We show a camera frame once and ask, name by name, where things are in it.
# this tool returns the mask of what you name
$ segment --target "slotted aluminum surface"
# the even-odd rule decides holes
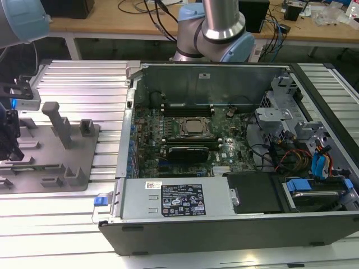
[[[359,144],[359,94],[335,69],[323,64],[300,64],[304,73],[317,88],[349,134]],[[313,120],[319,120],[312,106],[303,101]]]
[[[126,93],[125,66],[126,62],[54,61],[46,70],[39,85],[43,100],[59,101],[62,115],[71,122],[90,117],[101,125],[91,183],[86,191],[77,193],[1,195],[2,268],[288,268],[288,263],[304,263],[310,268],[358,267],[359,233],[324,247],[117,256],[92,224],[91,214],[94,197],[114,187],[125,107],[124,101],[119,101]],[[31,116],[37,124],[49,124],[40,112],[23,116]],[[100,207],[100,212],[108,214],[109,208]],[[186,236],[186,231],[178,232]],[[189,238],[188,243],[201,242]]]

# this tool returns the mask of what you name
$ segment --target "power supply label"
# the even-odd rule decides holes
[[[162,185],[161,199],[164,217],[206,215],[202,184]]]

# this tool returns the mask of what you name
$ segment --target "workbench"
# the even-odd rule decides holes
[[[126,11],[137,12],[131,1],[125,0],[121,8]],[[291,27],[284,42],[286,45],[301,45],[310,47],[340,47],[359,48],[359,31],[349,25],[316,26],[309,17],[298,18],[294,21],[284,21],[280,13],[281,0],[271,0],[270,10],[279,23]],[[71,59],[81,59],[77,38],[99,39],[140,39],[140,40],[166,40],[166,38],[151,23],[148,14],[127,14],[117,8],[119,0],[95,0],[95,6],[85,20],[71,18],[52,18],[50,36],[64,38],[70,52]],[[180,5],[170,6],[169,10],[177,17]],[[168,15],[161,15],[161,21],[166,29],[174,36],[177,35],[177,24]],[[261,50],[273,37],[273,28],[265,23],[261,33],[254,34],[256,47],[250,57],[251,62],[257,62]]]
[[[359,113],[359,95],[334,69],[322,64],[300,66],[359,143],[359,125],[354,120]],[[0,195],[2,268],[358,268],[359,233],[322,247],[116,255],[98,226],[93,224],[96,219],[92,214],[94,198],[114,189],[127,93],[125,70],[124,61],[53,61],[50,66],[41,66],[39,76],[30,81],[31,84],[39,82],[37,89],[43,103],[59,102],[61,116],[68,117],[70,123],[78,124],[82,118],[91,118],[101,130],[87,190]],[[303,104],[307,109],[311,107],[307,101]],[[309,113],[316,119],[313,109]],[[20,114],[20,117],[31,117],[38,125],[50,124],[41,111]],[[109,216],[109,206],[98,209],[102,216]]]

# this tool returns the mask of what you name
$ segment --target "cpu socket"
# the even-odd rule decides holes
[[[181,136],[208,136],[210,135],[206,118],[183,118],[179,120]]]

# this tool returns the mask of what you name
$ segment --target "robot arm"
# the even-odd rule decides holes
[[[40,0],[0,0],[0,49],[48,36],[50,17]]]
[[[238,0],[203,0],[180,9],[174,61],[244,62],[253,46]]]
[[[7,50],[10,46],[31,43],[47,36],[49,23],[50,17],[46,15],[40,0],[0,0],[0,49]],[[17,142],[20,126],[15,104],[18,99],[25,103],[33,98],[28,81],[0,83],[0,161],[21,161],[24,158]]]

